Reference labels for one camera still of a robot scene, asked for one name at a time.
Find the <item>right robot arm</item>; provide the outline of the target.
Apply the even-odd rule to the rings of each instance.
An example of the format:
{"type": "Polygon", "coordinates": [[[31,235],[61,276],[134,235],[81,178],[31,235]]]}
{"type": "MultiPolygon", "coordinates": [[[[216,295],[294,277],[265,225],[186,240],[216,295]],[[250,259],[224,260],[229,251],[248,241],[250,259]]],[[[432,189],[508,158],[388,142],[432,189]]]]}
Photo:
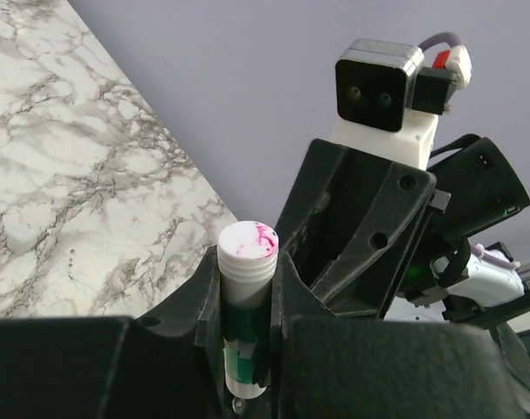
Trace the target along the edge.
{"type": "Polygon", "coordinates": [[[417,169],[310,144],[277,222],[274,418],[524,418],[498,337],[530,310],[503,244],[471,236],[530,203],[491,140],[417,169]]]}

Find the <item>green white glue stick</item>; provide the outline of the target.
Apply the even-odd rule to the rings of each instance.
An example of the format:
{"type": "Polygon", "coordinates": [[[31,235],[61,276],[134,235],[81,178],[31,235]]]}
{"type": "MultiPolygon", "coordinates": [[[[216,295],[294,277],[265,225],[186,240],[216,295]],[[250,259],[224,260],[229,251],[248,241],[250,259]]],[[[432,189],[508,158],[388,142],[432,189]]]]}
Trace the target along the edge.
{"type": "Polygon", "coordinates": [[[277,233],[260,222],[233,223],[218,237],[225,384],[242,400],[255,399],[266,390],[253,375],[268,341],[269,291],[278,254],[277,233]]]}

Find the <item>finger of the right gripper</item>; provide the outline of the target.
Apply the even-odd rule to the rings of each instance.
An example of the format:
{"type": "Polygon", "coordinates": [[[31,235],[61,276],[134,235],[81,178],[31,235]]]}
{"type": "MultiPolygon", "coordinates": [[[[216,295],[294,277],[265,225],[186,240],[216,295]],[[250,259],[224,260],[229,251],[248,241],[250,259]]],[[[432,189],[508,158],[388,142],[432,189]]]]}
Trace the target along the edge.
{"type": "Polygon", "coordinates": [[[318,276],[341,253],[355,231],[350,216],[338,215],[335,205],[342,193],[357,182],[352,176],[360,168],[375,168],[387,159],[328,141],[314,140],[282,209],[276,230],[280,238],[277,285],[298,279],[313,286],[318,276]]]}

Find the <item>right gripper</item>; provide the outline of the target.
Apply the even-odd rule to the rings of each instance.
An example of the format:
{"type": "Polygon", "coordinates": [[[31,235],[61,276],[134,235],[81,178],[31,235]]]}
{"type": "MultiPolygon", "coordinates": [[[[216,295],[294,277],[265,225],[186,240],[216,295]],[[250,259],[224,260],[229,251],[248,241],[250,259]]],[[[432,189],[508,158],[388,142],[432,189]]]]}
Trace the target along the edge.
{"type": "Polygon", "coordinates": [[[312,286],[332,312],[348,318],[384,317],[410,262],[436,178],[437,190],[451,198],[444,212],[431,218],[399,297],[416,306],[449,295],[500,306],[524,295],[518,263],[469,241],[530,205],[513,167],[489,138],[476,134],[435,153],[447,157],[430,167],[431,174],[383,163],[364,166],[352,176],[357,185],[344,190],[335,209],[357,223],[355,231],[312,286]]]}

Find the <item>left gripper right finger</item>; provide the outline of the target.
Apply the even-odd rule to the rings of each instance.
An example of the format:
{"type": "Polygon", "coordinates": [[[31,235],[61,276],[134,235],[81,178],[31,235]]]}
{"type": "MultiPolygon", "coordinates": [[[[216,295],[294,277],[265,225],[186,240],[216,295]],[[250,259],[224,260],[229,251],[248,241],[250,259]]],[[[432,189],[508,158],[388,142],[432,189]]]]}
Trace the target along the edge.
{"type": "Polygon", "coordinates": [[[530,418],[530,390],[488,332],[338,318],[288,254],[272,282],[270,350],[273,418],[530,418]]]}

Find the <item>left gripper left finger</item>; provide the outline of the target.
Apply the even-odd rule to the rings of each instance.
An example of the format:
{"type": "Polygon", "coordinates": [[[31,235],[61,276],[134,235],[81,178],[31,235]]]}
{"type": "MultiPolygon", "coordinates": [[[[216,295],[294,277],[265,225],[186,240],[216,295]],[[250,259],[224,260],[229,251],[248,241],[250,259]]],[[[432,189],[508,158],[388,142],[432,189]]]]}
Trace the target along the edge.
{"type": "Polygon", "coordinates": [[[0,418],[218,418],[217,252],[140,318],[0,319],[0,418]]]}

